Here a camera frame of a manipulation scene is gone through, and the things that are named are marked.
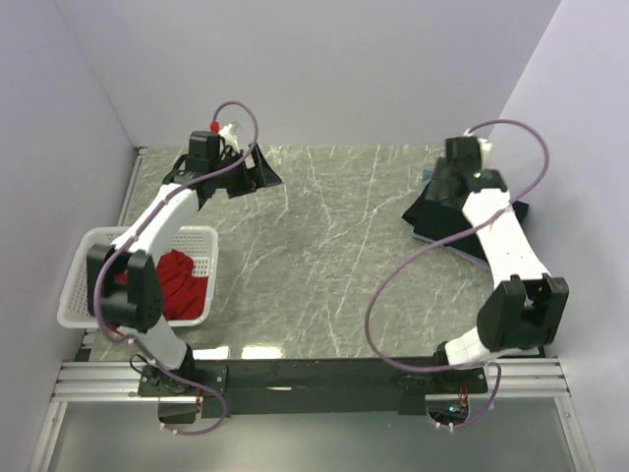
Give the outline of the black t shirt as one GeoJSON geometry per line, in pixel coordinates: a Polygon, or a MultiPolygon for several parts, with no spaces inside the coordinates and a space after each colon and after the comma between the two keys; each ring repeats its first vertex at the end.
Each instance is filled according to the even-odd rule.
{"type": "MultiPolygon", "coordinates": [[[[497,188],[501,191],[508,191],[506,184],[501,178],[497,179],[495,182],[491,180],[489,183],[474,184],[471,183],[472,181],[465,182],[468,186],[469,194],[485,188],[497,188]]],[[[521,201],[516,201],[512,205],[512,209],[518,221],[518,225],[522,230],[521,223],[528,214],[529,205],[521,201]]],[[[422,197],[419,196],[414,201],[404,212],[402,218],[413,226],[413,232],[416,232],[420,236],[430,238],[432,241],[440,240],[473,227],[464,216],[462,208],[454,209],[429,202],[425,198],[425,193],[422,197]]],[[[482,249],[481,242],[477,235],[467,236],[461,240],[449,243],[447,246],[457,248],[487,262],[486,253],[482,249]]]]}

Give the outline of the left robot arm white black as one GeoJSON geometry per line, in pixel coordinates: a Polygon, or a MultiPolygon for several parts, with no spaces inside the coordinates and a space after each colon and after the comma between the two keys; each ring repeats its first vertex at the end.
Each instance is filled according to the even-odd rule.
{"type": "Polygon", "coordinates": [[[191,348],[164,316],[157,266],[184,226],[219,189],[236,198],[280,185],[257,143],[241,149],[230,127],[191,133],[187,153],[163,178],[156,197],[120,237],[87,252],[87,304],[112,342],[131,342],[163,368],[173,394],[197,381],[191,348]]]}

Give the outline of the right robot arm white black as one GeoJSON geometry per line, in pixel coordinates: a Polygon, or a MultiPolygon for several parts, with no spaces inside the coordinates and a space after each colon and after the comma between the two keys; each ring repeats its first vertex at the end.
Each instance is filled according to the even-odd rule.
{"type": "Polygon", "coordinates": [[[493,282],[476,326],[446,342],[447,358],[431,368],[434,386],[452,392],[466,379],[462,364],[552,343],[569,286],[565,278],[552,276],[533,251],[500,172],[484,167],[479,138],[445,141],[445,157],[435,165],[426,198],[431,208],[453,209],[476,230],[493,282]]]}

